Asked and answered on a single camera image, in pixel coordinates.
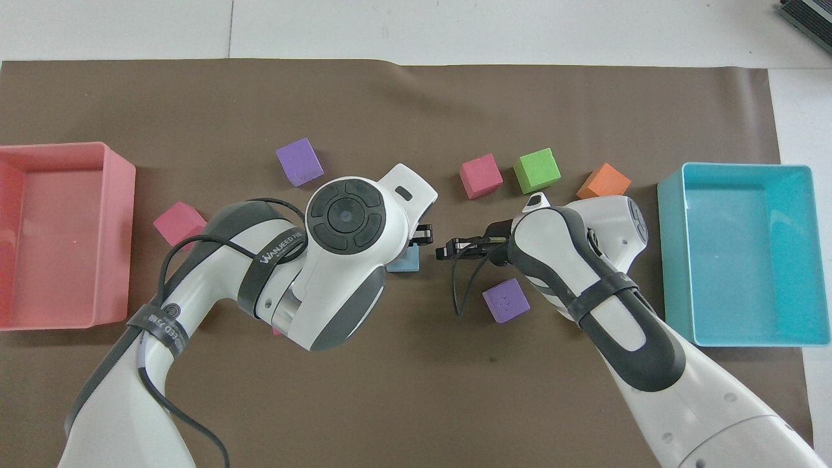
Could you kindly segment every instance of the pink plastic container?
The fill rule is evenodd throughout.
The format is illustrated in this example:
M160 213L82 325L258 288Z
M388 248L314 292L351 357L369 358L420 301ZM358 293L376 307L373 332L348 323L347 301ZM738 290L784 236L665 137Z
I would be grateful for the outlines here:
M0 331L126 318L135 187L104 143L0 147Z

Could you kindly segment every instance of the cube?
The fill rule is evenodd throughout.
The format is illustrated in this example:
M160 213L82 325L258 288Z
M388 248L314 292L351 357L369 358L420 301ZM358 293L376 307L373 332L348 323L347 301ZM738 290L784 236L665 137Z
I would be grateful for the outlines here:
M503 281L485 291L483 297L497 323L505 323L531 308L517 278Z
M410 246L387 265L387 271L418 271L418 246Z
M301 138L278 149L276 153L283 172L295 187L324 175L324 169L312 150L309 138Z
M153 226L168 244L174 246L187 237L201 233L206 226L206 220L191 205L176 202L153 222ZM193 244L182 248L189 251L191 246Z
M551 148L521 156L514 163L514 173L518 176L522 192L526 194L549 187L561 178Z
M603 166L589 175L587 181L577 191L577 196L578 198L591 198L623 195L629 186L630 179L605 162Z
M503 183L503 176L490 153L464 162L459 168L459 177L463 180L468 200L494 192Z

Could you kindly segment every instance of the brown tablecloth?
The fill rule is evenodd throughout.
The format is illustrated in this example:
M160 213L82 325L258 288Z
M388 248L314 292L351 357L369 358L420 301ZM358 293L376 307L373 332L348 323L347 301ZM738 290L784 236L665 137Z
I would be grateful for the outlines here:
M294 189L275 149L308 137L326 171ZM136 165L131 313L167 244L152 221L183 201L207 218L250 197L305 205L331 178L396 162L439 192L437 245L525 202L512 164L552 147L574 199L610 162L632 179L651 243L631 276L662 309L656 184L685 161L779 161L763 70L463 66L373 61L5 62L0 144L104 141ZM493 153L505 183L468 201L459 165ZM592 343L525 281L532 310L499 325L476 295L453 316L450 265L422 251L390 274L347 344L310 353L221 302L172 367L168 395L234 466L656 466ZM461 265L465 277L473 265ZM482 291L518 273L489 267ZM124 329L0 334L0 466L54 466L63 418ZM811 441L799 349L710 349ZM180 426L199 466L214 446Z

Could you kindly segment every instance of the white table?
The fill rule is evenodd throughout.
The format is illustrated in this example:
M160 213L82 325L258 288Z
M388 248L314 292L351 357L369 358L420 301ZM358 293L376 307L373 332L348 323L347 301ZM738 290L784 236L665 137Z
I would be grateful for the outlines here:
M220 57L769 68L780 159L815 173L832 298L832 55L773 0L0 0L0 61ZM832 465L832 349L804 362Z

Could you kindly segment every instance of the turquoise plastic container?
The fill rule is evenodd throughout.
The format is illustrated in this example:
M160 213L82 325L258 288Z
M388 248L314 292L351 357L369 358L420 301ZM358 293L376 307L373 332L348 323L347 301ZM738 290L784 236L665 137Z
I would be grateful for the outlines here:
M808 167L688 162L658 196L668 325L700 346L829 344Z

